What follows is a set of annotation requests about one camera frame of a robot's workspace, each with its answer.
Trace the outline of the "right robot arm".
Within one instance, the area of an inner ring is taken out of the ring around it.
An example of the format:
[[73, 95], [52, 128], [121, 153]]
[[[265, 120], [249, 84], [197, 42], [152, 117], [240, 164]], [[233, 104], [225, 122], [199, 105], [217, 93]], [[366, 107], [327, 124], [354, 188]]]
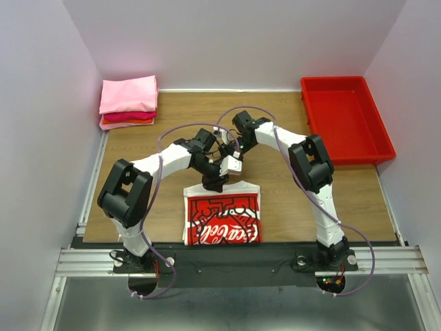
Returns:
[[339, 265], [349, 244], [334, 204], [334, 166], [320, 136], [290, 132], [278, 126], [275, 119], [253, 119], [245, 110], [233, 117], [232, 124], [240, 133], [241, 152], [261, 144], [282, 154], [294, 181], [311, 204], [316, 222], [319, 265], [325, 269]]

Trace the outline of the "white t shirt red print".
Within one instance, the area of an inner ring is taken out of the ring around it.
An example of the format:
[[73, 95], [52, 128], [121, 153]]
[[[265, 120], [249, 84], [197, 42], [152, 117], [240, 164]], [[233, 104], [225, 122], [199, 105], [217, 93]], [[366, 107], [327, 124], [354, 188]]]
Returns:
[[263, 241], [260, 186], [228, 184], [221, 193], [201, 184], [183, 190], [185, 245], [251, 244]]

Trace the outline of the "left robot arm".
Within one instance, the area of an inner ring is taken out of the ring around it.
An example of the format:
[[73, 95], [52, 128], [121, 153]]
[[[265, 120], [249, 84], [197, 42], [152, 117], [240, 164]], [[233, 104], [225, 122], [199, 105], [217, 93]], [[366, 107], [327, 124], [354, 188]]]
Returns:
[[191, 139], [178, 139], [162, 152], [129, 162], [119, 159], [104, 183], [97, 199], [98, 206], [109, 217], [120, 234], [125, 249], [124, 262], [137, 271], [149, 270], [154, 263], [151, 241], [144, 235], [143, 220], [150, 211], [153, 184], [180, 170], [193, 168], [203, 176], [207, 190], [222, 192], [229, 175], [224, 161], [212, 161], [207, 153], [216, 137], [200, 129]]

